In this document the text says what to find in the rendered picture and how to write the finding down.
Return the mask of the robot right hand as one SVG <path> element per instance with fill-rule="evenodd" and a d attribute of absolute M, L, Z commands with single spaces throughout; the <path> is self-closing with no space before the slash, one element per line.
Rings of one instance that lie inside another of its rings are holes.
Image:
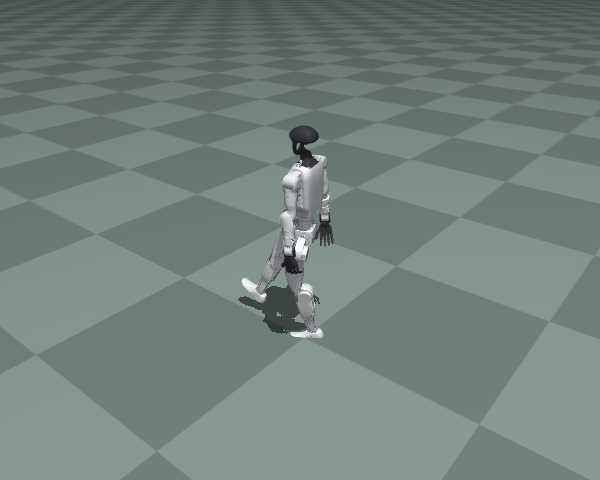
<path fill-rule="evenodd" d="M 329 234 L 331 236 L 332 244 L 334 244 L 333 243 L 332 228 L 329 225 L 329 223 L 330 223 L 330 214 L 329 214 L 329 221 L 321 221 L 321 215 L 319 217 L 320 217 L 320 223 L 321 223 L 321 225 L 319 226 L 319 229 L 316 232 L 315 240 L 318 238 L 318 234 L 320 232 L 320 234 L 321 234 L 320 235 L 320 246 L 322 246 L 322 237 L 323 237 L 323 235 L 324 235 L 324 247 L 326 247 L 326 235 L 327 235 L 327 240 L 328 240 L 328 246 L 330 246 Z"/>

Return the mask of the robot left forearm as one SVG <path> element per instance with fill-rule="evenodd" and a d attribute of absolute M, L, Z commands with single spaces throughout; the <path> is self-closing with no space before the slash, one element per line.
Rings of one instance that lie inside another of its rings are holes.
<path fill-rule="evenodd" d="M 292 250 L 295 248 L 295 230 L 296 226 L 293 224 L 292 218 L 288 213 L 283 213 L 280 216 L 283 231 L 283 246 L 284 254 L 286 256 L 293 256 Z"/>

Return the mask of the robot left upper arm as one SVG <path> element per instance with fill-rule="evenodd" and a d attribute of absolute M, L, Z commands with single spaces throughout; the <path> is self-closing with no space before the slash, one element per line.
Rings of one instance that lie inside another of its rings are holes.
<path fill-rule="evenodd" d="M 287 175 L 284 176 L 283 181 L 282 181 L 282 187 L 284 190 L 284 204 L 286 206 L 286 210 L 284 210 L 281 213 L 281 215 L 283 213 L 288 213 L 291 216 L 293 222 L 296 218 L 297 195 L 298 195 L 298 190 L 299 190 L 300 186 L 301 186 L 301 172 L 291 171 Z"/>

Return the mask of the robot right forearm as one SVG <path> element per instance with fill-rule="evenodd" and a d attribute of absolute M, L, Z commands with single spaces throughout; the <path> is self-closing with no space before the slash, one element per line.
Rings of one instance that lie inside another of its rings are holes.
<path fill-rule="evenodd" d="M 322 198 L 321 208 L 319 210 L 321 221 L 329 221 L 329 201 L 330 193 L 328 191 L 328 193 Z"/>

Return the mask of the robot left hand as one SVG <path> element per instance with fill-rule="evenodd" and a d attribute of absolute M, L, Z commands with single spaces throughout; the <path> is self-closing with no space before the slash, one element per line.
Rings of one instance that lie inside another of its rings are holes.
<path fill-rule="evenodd" d="M 295 257 L 296 257 L 295 248 L 293 248 L 292 254 L 293 254 L 293 256 L 286 256 L 284 254 L 285 259 L 284 259 L 284 262 L 282 263 L 282 267 L 284 267 L 284 265 L 285 265 L 287 273 L 290 272 L 291 274 L 300 274 L 300 273 L 302 273 L 302 270 L 301 271 L 299 270 L 298 263 L 295 260 Z"/>

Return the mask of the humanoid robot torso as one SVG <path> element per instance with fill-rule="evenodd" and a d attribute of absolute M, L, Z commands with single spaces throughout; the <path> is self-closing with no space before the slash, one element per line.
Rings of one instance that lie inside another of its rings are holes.
<path fill-rule="evenodd" d="M 295 243 L 298 237 L 305 238 L 309 247 L 316 237 L 317 225 L 313 216 L 321 208 L 324 182 L 323 162 L 319 157 L 314 156 L 314 153 L 311 154 L 319 161 L 315 166 L 312 168 L 301 166 L 303 160 L 298 160 L 299 163 L 296 162 L 289 170 L 289 172 L 301 172 L 301 186 L 297 195 L 296 219 L 298 221 L 295 225 Z"/>

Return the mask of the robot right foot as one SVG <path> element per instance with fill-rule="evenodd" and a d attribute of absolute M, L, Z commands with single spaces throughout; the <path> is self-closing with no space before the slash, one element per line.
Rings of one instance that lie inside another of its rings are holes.
<path fill-rule="evenodd" d="M 265 292 L 260 292 L 261 294 L 259 294 L 257 292 L 257 288 L 258 285 L 253 283 L 252 281 L 250 281 L 248 278 L 243 278 L 241 280 L 241 284 L 242 286 L 250 293 L 252 294 L 260 303 L 265 303 L 267 300 L 267 294 Z M 258 288 L 259 291 L 260 288 Z"/>

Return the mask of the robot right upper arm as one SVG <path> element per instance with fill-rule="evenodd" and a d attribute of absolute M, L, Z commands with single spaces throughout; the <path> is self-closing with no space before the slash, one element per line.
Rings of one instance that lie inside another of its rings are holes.
<path fill-rule="evenodd" d="M 313 156 L 313 155 L 312 155 Z M 323 196 L 325 196 L 328 191 L 329 191 L 329 186 L 328 186 L 328 176 L 327 176 L 327 158 L 325 156 L 322 155 L 314 155 L 319 157 L 324 165 L 324 182 L 323 182 Z"/>

